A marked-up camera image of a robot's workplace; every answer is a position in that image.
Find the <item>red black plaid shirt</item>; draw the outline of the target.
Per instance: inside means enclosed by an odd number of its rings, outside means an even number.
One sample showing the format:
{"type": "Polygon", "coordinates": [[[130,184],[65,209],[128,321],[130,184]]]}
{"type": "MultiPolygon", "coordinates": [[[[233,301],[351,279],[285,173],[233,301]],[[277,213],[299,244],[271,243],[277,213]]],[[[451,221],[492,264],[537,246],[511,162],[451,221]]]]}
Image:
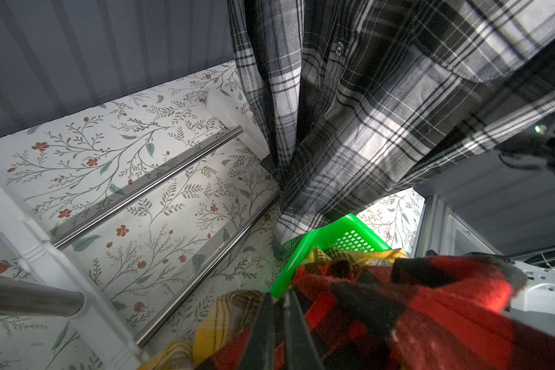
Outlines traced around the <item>red black plaid shirt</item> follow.
{"type": "Polygon", "coordinates": [[[492,256],[309,263],[292,288],[327,369],[555,369],[555,337],[509,319],[527,283],[492,256]]]}

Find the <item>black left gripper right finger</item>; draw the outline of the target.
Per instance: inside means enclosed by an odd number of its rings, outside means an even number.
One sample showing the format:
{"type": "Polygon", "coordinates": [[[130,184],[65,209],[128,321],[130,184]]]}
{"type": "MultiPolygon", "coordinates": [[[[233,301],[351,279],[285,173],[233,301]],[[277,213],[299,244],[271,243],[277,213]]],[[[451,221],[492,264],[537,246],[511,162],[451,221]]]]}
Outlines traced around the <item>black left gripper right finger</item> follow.
{"type": "Polygon", "coordinates": [[[293,291],[284,300],[285,351],[288,369],[323,369],[298,298],[293,291]]]}

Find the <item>yellow plaid long-sleeve shirt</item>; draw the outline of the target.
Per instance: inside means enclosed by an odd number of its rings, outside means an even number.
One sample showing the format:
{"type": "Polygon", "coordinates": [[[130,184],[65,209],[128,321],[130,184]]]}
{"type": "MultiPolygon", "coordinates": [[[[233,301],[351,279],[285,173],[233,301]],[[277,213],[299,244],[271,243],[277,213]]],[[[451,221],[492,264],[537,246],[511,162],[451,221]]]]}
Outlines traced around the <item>yellow plaid long-sleeve shirt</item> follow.
{"type": "MultiPolygon", "coordinates": [[[[402,249],[382,253],[354,251],[321,251],[314,249],[301,265],[325,265],[333,260],[346,260],[353,271],[371,266],[391,267],[398,258],[406,258],[402,249]]],[[[249,325],[252,325],[264,294],[256,290],[232,291],[220,296],[211,306],[208,315],[198,324],[194,342],[172,342],[165,350],[141,365],[141,369],[194,369],[204,360],[225,347],[249,325]]]]}

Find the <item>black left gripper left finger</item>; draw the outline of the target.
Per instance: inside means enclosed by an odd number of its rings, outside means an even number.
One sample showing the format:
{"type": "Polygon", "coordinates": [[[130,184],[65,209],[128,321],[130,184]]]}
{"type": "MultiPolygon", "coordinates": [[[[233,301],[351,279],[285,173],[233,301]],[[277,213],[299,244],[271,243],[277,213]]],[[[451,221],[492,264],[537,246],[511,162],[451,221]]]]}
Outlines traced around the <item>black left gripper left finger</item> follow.
{"type": "Polygon", "coordinates": [[[270,293],[261,301],[238,369],[274,368],[274,303],[270,293]]]}

